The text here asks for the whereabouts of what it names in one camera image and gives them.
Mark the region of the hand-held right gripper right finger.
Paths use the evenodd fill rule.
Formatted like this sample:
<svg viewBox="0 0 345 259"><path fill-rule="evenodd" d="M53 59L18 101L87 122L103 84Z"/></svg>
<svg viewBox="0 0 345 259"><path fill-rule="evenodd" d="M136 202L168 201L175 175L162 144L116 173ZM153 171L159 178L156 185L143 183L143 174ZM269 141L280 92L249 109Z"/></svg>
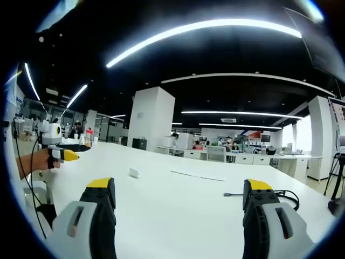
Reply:
<svg viewBox="0 0 345 259"><path fill-rule="evenodd" d="M290 190L246 179L243 189L243 258L305 258L314 247Z"/></svg>

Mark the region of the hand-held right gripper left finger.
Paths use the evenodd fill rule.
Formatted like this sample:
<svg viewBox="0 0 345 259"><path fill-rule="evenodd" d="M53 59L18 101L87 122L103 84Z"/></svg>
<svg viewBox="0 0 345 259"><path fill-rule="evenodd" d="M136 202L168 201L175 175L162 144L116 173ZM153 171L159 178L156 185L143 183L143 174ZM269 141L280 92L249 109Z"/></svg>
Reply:
<svg viewBox="0 0 345 259"><path fill-rule="evenodd" d="M53 221L56 258L116 258L115 182L93 180L78 201L70 202Z"/></svg>

